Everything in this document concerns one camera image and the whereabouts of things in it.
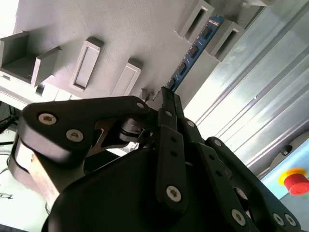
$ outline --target slot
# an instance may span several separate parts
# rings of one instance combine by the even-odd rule
[[[232,30],[229,36],[227,37],[227,39],[222,44],[222,46],[219,48],[218,52],[216,53],[215,55],[216,58],[219,58],[220,55],[224,52],[224,50],[227,49],[228,45],[235,38],[236,35],[237,35],[237,32]]]
[[[1,77],[3,77],[4,79],[6,79],[6,80],[8,80],[8,81],[11,80],[11,79],[10,79],[8,76],[6,76],[6,75],[2,75]]]
[[[184,72],[186,71],[186,69],[187,69],[187,66],[186,66],[186,64],[183,62],[183,63],[179,66],[179,69],[178,69],[179,74],[180,74],[180,75],[183,75]]]
[[[42,96],[43,91],[44,91],[45,85],[44,84],[39,84],[35,90],[35,93]]]
[[[193,23],[191,24],[189,30],[187,31],[187,33],[185,34],[185,38],[187,40],[189,40],[189,38],[191,37],[193,31],[195,30],[195,28],[197,28],[197,25],[199,24],[199,22],[201,21],[201,19],[204,17],[204,15],[206,14],[206,11],[204,9],[201,9],[197,16],[195,17]]]
[[[194,58],[198,52],[198,47],[193,45],[189,51],[189,55],[191,58]]]

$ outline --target silver screw head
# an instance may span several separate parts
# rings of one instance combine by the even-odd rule
[[[232,216],[233,219],[241,226],[245,226],[246,225],[246,219],[245,217],[242,215],[242,213],[240,211],[238,211],[237,209],[233,209],[232,210]]]
[[[288,220],[288,222],[292,225],[292,226],[296,226],[296,222],[295,220],[288,214],[285,214],[285,218]]]
[[[273,213],[272,215],[274,216],[275,221],[276,221],[279,225],[284,226],[284,221],[283,221],[283,219],[282,219],[278,214]]]
[[[79,130],[71,129],[68,130],[66,133],[67,139],[73,141],[73,142],[80,142],[84,139],[83,133],[81,133]]]
[[[173,116],[172,113],[171,113],[170,111],[165,111],[165,113],[166,113],[168,116],[171,116],[171,117]]]
[[[220,143],[220,141],[219,140],[214,140],[214,143],[217,145],[217,146],[221,146],[221,143]]]
[[[39,115],[39,121],[45,125],[53,125],[57,122],[57,119],[51,114],[44,113]]]
[[[190,120],[188,120],[188,125],[189,125],[190,127],[194,127],[194,126],[195,126],[194,123],[191,122]]]
[[[139,107],[139,108],[145,108],[145,106],[144,106],[144,104],[143,103],[140,103],[140,102],[138,102],[138,103],[136,103],[136,105]]]
[[[174,202],[180,202],[180,200],[182,199],[180,191],[173,185],[170,185],[166,188],[166,194]]]

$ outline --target metal wall panel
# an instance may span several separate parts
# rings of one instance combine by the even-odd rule
[[[309,2],[267,7],[185,109],[254,173],[309,128]]]

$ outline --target black plastic part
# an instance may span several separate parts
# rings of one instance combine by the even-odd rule
[[[57,198],[43,231],[232,231],[222,219],[211,185],[186,166],[190,204],[182,215],[166,211],[155,196],[157,153],[141,149],[71,184]]]
[[[23,110],[18,134],[27,147],[63,167],[71,168],[85,159],[93,144],[97,122],[110,122],[112,119],[113,123],[117,123],[129,117],[143,118],[148,112],[147,105],[133,96],[30,104]],[[57,122],[53,125],[41,123],[38,117],[42,113],[51,113]],[[84,139],[78,143],[67,139],[66,132],[70,129],[81,131]]]
[[[240,161],[240,159],[216,137],[210,137],[205,144],[212,147],[219,159],[231,170],[233,177],[230,184],[241,189],[249,200],[252,220],[260,231],[299,232],[300,224],[293,214],[267,189],[267,187]],[[284,227],[273,217],[278,214],[284,221]],[[285,214],[293,217],[296,226],[292,226]]]
[[[280,153],[283,155],[283,156],[287,156],[291,151],[293,150],[293,147],[291,145],[285,145]]]

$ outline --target blue circuit board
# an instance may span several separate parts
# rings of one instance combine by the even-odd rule
[[[176,91],[185,76],[193,67],[194,63],[197,61],[198,57],[202,54],[203,50],[212,39],[213,35],[218,30],[219,26],[223,23],[223,20],[224,18],[220,15],[212,15],[209,18],[205,27],[195,39],[182,62],[179,64],[177,70],[170,78],[166,88],[170,89],[172,92]]]

